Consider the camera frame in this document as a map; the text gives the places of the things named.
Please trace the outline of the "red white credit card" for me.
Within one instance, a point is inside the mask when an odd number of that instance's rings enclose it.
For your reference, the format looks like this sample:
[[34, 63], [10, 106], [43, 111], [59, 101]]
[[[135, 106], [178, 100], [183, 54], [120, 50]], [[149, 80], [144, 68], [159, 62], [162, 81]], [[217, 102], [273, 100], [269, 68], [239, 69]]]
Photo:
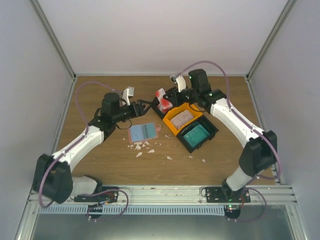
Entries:
[[155, 92], [155, 96], [159, 103], [162, 102], [163, 96], [166, 94], [165, 90], [163, 88], [160, 88]]

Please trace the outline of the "pink card holder wallet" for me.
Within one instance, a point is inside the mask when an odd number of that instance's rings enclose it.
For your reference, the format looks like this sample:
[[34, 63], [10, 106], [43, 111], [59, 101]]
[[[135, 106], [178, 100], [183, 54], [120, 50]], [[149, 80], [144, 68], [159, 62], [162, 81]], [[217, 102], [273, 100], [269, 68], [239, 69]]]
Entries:
[[137, 143], [157, 139], [160, 130], [161, 127], [157, 127], [154, 122], [132, 125], [128, 129], [129, 142]]

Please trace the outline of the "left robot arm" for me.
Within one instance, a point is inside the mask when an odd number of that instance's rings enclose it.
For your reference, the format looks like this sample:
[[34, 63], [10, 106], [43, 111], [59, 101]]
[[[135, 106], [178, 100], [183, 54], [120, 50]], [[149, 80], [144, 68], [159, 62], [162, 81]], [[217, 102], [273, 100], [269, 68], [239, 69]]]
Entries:
[[95, 147], [102, 144], [117, 128], [119, 122], [144, 116], [152, 103], [137, 100], [124, 102], [117, 93], [105, 94], [101, 107], [85, 130], [67, 146], [52, 155], [42, 154], [36, 163], [32, 189], [38, 193], [38, 201], [44, 207], [43, 197], [52, 203], [64, 203], [71, 196], [84, 196], [92, 202], [103, 197], [102, 182], [92, 176], [73, 177], [77, 164]]

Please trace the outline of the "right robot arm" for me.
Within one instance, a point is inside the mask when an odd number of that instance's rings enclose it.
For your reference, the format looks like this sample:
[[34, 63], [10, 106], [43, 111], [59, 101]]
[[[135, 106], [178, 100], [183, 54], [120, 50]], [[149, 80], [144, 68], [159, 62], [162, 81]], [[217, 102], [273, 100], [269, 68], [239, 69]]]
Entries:
[[196, 103], [222, 122], [242, 145], [238, 168], [222, 182], [221, 196], [226, 202], [232, 203], [253, 178], [279, 162], [277, 135], [250, 122], [234, 107], [228, 93], [212, 89], [203, 69], [190, 71], [188, 77], [191, 87], [186, 86], [181, 74], [172, 75], [170, 79], [175, 87], [164, 98], [175, 105]]

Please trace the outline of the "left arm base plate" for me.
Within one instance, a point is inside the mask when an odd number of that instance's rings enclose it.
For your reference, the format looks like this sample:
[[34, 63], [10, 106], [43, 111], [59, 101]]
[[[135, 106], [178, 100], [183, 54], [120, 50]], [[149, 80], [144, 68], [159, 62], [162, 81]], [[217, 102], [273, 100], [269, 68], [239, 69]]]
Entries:
[[92, 195], [76, 195], [71, 199], [76, 203], [111, 204], [118, 201], [119, 188], [117, 186], [102, 186]]

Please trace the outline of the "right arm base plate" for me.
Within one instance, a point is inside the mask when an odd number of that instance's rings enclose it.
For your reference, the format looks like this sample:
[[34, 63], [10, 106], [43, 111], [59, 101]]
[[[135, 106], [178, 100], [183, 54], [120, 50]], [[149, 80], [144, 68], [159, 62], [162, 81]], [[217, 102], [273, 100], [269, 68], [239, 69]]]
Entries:
[[201, 191], [207, 203], [250, 203], [251, 197], [248, 190], [241, 188], [237, 191], [226, 190], [222, 186], [206, 186]]

